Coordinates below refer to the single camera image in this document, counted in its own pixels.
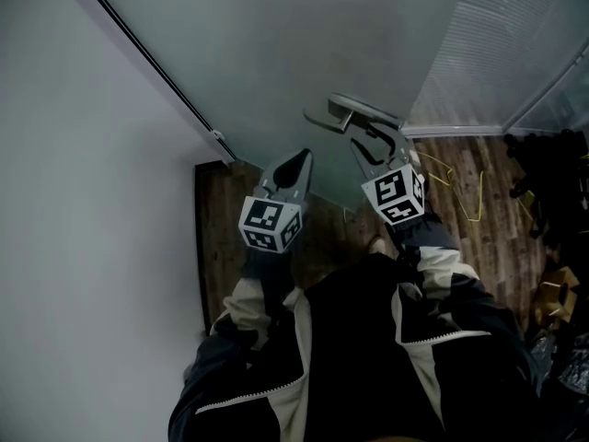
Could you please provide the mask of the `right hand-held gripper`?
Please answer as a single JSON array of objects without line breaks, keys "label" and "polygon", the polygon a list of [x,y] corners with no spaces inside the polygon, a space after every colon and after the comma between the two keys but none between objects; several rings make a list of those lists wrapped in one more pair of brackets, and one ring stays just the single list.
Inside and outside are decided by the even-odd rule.
[{"label": "right hand-held gripper", "polygon": [[388,145],[385,160],[351,139],[352,153],[365,175],[362,189],[378,215],[394,226],[424,214],[424,177],[413,165],[410,144],[395,126],[369,122],[367,132]]}]

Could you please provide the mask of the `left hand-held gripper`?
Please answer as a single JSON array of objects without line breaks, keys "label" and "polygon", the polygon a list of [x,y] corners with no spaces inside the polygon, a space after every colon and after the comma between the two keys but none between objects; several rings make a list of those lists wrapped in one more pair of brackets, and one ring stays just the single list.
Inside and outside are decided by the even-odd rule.
[{"label": "left hand-held gripper", "polygon": [[244,200],[239,231],[246,245],[255,250],[286,252],[303,228],[303,210],[314,157],[300,149],[273,161],[262,173],[264,191]]}]

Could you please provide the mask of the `metal door lever handle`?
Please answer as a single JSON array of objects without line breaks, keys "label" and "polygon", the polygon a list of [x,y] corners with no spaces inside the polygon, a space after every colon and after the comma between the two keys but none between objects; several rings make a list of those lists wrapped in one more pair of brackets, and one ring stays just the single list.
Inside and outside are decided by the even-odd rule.
[{"label": "metal door lever handle", "polygon": [[329,95],[328,113],[329,119],[319,119],[303,110],[303,116],[308,122],[338,134],[345,134],[350,125],[365,131],[377,124],[398,130],[404,123],[401,117],[341,93]]}]

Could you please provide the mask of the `frosted glass door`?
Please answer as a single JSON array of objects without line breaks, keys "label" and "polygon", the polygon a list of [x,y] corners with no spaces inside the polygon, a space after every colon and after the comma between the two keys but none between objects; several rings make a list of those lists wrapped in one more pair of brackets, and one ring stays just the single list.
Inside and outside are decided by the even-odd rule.
[{"label": "frosted glass door", "polygon": [[355,210],[364,177],[328,98],[407,117],[457,0],[107,1],[236,157],[309,148],[313,192]]}]

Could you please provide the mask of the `person's right forearm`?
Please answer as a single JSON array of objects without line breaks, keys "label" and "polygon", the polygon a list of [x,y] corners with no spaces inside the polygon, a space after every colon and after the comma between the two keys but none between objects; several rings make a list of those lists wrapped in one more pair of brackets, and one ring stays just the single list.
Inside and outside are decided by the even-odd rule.
[{"label": "person's right forearm", "polygon": [[488,295],[436,214],[427,212],[394,226],[392,238],[408,257],[417,285],[427,300],[448,306],[452,300]]}]

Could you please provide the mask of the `person's left forearm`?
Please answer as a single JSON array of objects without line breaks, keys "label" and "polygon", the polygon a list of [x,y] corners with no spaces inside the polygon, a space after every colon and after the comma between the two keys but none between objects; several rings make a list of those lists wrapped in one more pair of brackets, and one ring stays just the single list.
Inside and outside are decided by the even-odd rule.
[{"label": "person's left forearm", "polygon": [[250,249],[233,292],[211,335],[259,351],[278,335],[286,315],[304,302],[303,290],[292,275],[293,253]]}]

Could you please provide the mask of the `glass partition with blinds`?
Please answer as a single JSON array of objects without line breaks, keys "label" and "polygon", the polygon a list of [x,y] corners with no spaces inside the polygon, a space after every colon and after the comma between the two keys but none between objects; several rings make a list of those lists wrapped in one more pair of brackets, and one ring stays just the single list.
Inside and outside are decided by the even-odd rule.
[{"label": "glass partition with blinds", "polygon": [[458,0],[403,131],[501,135],[587,50],[589,0]]}]

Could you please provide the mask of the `cluster of black office chairs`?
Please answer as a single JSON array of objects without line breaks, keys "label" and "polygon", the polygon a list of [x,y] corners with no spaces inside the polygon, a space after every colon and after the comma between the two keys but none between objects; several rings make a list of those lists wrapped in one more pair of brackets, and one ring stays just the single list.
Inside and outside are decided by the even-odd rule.
[{"label": "cluster of black office chairs", "polygon": [[589,237],[589,145],[583,132],[507,134],[503,140],[507,156],[524,172],[510,196],[532,196],[530,236],[552,249]]}]

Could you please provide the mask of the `person's torso in jacket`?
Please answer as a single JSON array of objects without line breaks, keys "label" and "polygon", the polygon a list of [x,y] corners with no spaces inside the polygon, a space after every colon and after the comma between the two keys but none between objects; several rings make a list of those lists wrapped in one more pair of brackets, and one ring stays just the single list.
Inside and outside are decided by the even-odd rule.
[{"label": "person's torso in jacket", "polygon": [[434,304],[409,263],[383,254],[303,294],[259,351],[203,340],[169,442],[565,442],[578,434],[583,414],[540,402],[514,316],[490,294]]}]

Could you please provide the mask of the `brown cardboard box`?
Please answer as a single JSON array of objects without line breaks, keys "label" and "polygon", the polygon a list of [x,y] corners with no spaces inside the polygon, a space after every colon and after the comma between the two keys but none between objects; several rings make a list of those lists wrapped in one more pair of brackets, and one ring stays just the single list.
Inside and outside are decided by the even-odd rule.
[{"label": "brown cardboard box", "polygon": [[548,327],[556,322],[569,323],[578,298],[579,280],[570,267],[545,272],[534,299],[536,323]]}]

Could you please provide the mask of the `plastic wrapped black office chair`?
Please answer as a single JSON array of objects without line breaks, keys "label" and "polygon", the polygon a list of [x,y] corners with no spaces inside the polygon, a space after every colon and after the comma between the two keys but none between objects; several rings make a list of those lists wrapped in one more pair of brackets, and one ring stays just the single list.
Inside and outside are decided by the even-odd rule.
[{"label": "plastic wrapped black office chair", "polygon": [[542,332],[531,344],[539,372],[540,402],[566,415],[589,411],[589,331],[564,336]]}]

